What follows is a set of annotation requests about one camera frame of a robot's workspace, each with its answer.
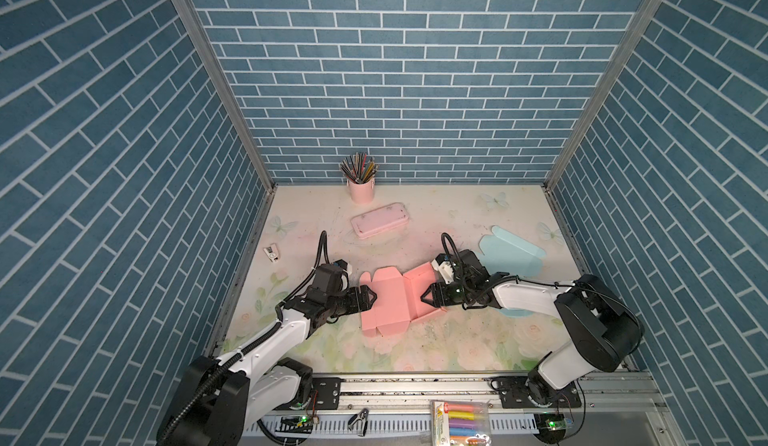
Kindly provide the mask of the left small circuit board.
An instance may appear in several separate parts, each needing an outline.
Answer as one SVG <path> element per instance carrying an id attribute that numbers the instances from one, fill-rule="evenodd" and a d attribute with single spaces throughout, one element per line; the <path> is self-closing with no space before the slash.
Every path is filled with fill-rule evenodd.
<path id="1" fill-rule="evenodd" d="M 314 430 L 314 425 L 314 420 L 310 416 L 281 416 L 276 432 L 283 435 L 309 435 Z"/>

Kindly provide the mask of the black metal clip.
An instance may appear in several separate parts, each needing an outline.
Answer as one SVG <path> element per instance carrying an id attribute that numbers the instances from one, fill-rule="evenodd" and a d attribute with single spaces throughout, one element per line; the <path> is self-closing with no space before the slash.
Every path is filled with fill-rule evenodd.
<path id="1" fill-rule="evenodd" d="M 358 437 L 365 437 L 368 430 L 369 409 L 363 408 L 347 421 L 347 430 Z"/>

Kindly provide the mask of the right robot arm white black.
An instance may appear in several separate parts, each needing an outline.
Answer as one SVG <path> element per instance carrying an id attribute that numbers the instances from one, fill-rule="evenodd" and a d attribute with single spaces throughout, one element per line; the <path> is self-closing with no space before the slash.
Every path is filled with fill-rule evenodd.
<path id="1" fill-rule="evenodd" d="M 615 371 L 644 335 L 635 313 L 595 275 L 565 284 L 491 273 L 470 250 L 443 253 L 433 268 L 440 279 L 420 291 L 420 301 L 429 306 L 519 309 L 562 322 L 569 339 L 547 353 L 524 382 L 528 401 L 536 407 L 551 406 L 592 371 Z"/>

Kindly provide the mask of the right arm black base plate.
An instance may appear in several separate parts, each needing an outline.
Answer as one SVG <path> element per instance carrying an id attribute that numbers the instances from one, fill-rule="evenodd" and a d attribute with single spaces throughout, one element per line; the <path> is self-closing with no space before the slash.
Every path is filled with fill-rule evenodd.
<path id="1" fill-rule="evenodd" d="M 538 377 L 508 375 L 492 377 L 488 383 L 504 409 L 582 406 L 582 395 L 574 382 L 563 389 L 554 389 Z"/>

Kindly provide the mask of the light blue flat paper box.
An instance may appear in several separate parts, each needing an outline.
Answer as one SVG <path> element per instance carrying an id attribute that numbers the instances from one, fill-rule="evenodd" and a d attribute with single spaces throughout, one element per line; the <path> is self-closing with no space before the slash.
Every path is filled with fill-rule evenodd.
<path id="1" fill-rule="evenodd" d="M 533 243 L 494 225 L 478 243 L 477 257 L 490 274 L 509 273 L 535 278 L 542 270 L 546 252 Z"/>

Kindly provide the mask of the right small circuit board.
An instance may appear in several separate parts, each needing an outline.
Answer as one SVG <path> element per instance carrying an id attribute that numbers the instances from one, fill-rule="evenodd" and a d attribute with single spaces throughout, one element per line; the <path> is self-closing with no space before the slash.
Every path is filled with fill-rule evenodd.
<path id="1" fill-rule="evenodd" d="M 562 414 L 535 414 L 536 432 L 534 437 L 546 445 L 558 445 L 565 439 L 568 421 Z"/>

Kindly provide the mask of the aluminium front rail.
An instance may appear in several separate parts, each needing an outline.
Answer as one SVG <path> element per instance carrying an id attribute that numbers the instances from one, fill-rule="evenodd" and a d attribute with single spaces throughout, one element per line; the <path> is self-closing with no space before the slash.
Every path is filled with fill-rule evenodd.
<path id="1" fill-rule="evenodd" d="M 353 413 L 368 408 L 374 414 L 415 414 L 428 409 L 432 401 L 477 402 L 486 404 L 492 412 L 520 410 L 544 413 L 554 411 L 578 412 L 653 412 L 666 407 L 661 393 L 647 373 L 618 371 L 591 373 L 575 382 L 582 395 L 577 408 L 504 409 L 488 381 L 496 376 L 485 373 L 438 374 L 342 374 L 341 395 L 337 410 L 320 412 Z M 235 409 L 252 423 L 275 411 L 288 411 L 294 402 L 302 379 L 331 377 L 312 375 L 287 366 L 276 366 L 258 380 L 244 373 L 232 373 L 233 393 L 225 392 L 222 381 L 204 393 L 199 403 L 212 404 L 218 399 L 231 398 Z"/>

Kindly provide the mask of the pack of coloured markers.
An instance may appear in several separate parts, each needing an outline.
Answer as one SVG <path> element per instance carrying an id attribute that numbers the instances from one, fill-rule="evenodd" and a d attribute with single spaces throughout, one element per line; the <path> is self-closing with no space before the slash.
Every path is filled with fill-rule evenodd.
<path id="1" fill-rule="evenodd" d="M 431 441 L 434 446 L 490 445 L 489 408 L 477 402 L 432 401 Z"/>

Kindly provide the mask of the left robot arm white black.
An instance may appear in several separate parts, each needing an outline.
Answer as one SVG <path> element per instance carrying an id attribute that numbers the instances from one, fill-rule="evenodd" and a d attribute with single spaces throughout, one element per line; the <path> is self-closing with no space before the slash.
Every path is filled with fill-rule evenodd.
<path id="1" fill-rule="evenodd" d="M 182 376 L 156 437 L 159 445 L 236 445 L 278 406 L 303 405 L 312 370 L 287 357 L 321 326 L 372 308 L 378 295 L 349 283 L 339 260 L 316 266 L 276 306 L 275 321 L 237 349 L 200 356 Z"/>

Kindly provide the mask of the pink pencil cup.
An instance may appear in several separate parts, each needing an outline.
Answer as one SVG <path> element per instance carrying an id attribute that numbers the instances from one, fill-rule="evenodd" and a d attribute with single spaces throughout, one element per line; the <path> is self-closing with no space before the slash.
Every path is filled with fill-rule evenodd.
<path id="1" fill-rule="evenodd" d="M 372 177 L 364 183 L 347 180 L 347 188 L 350 198 L 355 204 L 371 203 L 375 195 L 375 178 Z"/>

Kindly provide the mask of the pink pencil case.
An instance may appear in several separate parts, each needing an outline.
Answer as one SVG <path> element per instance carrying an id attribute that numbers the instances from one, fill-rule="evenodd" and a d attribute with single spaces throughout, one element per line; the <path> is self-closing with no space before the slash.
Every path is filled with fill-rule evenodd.
<path id="1" fill-rule="evenodd" d="M 367 239 L 404 226 L 409 220 L 410 216 L 404 204 L 395 202 L 354 216 L 350 224 L 360 239 Z"/>

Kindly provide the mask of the bundle of coloured pencils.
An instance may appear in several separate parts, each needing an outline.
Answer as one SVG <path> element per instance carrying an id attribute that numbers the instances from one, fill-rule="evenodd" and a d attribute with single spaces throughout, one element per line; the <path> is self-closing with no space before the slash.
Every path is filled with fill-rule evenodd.
<path id="1" fill-rule="evenodd" d="M 339 164 L 341 172 L 353 184 L 366 184 L 376 176 L 378 164 L 365 152 L 356 152 L 343 158 Z"/>

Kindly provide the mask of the pink paper box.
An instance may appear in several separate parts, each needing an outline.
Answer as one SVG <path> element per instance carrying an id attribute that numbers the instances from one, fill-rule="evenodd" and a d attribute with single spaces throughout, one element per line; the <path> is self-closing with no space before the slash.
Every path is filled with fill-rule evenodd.
<path id="1" fill-rule="evenodd" d="M 365 337 L 395 336 L 403 334 L 414 323 L 422 323 L 446 313 L 424 303 L 421 294 L 437 280 L 429 263 L 423 263 L 405 273 L 396 267 L 379 268 L 364 272 L 360 285 L 368 286 L 377 296 L 372 308 L 361 313 L 362 333 Z"/>

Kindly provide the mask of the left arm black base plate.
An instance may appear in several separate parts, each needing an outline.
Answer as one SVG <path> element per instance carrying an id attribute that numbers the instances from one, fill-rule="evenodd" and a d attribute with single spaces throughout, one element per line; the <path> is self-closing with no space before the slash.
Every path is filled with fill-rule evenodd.
<path id="1" fill-rule="evenodd" d="M 302 379 L 290 409 L 304 411 L 337 410 L 341 385 L 342 379 L 340 377 Z"/>

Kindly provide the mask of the small circuit board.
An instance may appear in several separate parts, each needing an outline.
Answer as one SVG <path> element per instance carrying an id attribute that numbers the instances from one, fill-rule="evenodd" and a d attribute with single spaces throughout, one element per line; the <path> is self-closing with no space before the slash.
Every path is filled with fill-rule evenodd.
<path id="1" fill-rule="evenodd" d="M 283 435 L 309 435 L 314 430 L 314 425 L 314 420 L 310 416 L 281 416 L 276 432 Z"/>
<path id="2" fill-rule="evenodd" d="M 534 437 L 546 445 L 558 445 L 565 439 L 568 421 L 562 414 L 535 414 L 536 432 Z"/>

